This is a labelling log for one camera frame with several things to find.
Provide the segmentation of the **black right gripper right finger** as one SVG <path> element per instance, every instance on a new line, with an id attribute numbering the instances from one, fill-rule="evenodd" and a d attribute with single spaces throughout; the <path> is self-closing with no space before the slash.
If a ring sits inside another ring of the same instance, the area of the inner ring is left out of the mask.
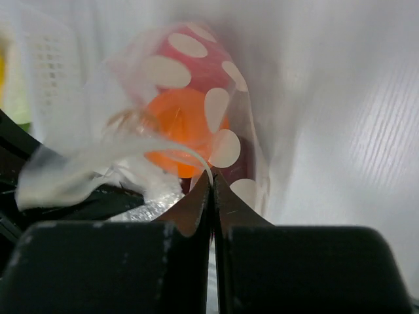
<path id="1" fill-rule="evenodd" d="M 275 226 L 214 176 L 220 313 L 412 313 L 388 242 L 364 226 Z"/>

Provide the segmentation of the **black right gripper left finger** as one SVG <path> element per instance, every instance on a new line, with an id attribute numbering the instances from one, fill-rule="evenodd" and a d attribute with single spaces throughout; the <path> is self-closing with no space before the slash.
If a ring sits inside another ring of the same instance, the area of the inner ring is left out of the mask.
<path id="1" fill-rule="evenodd" d="M 211 187 L 206 175 L 151 222 L 47 221 L 20 238 L 2 313 L 205 313 Z"/>

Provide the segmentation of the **clear polka dot zip bag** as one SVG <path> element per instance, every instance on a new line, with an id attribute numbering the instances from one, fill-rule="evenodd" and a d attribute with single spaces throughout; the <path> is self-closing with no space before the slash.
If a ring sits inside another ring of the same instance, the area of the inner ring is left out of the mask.
<path id="1" fill-rule="evenodd" d="M 147 222 L 215 170 L 247 206 L 264 210 L 247 84 L 205 25 L 138 35 L 72 96 L 51 87 L 41 127 L 43 145 L 15 194 L 27 215 Z"/>

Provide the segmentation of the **orange fruit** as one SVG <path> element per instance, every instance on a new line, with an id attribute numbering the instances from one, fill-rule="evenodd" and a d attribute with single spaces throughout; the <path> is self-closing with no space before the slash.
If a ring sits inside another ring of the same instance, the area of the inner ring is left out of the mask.
<path id="1" fill-rule="evenodd" d="M 196 151 L 213 137 L 205 117 L 205 96 L 205 93 L 191 88 L 166 90 L 147 105 L 147 110 L 156 118 L 163 137 Z M 198 160 L 184 152 L 150 152 L 146 157 L 154 165 L 182 179 L 190 179 L 200 172 L 193 166 Z"/>

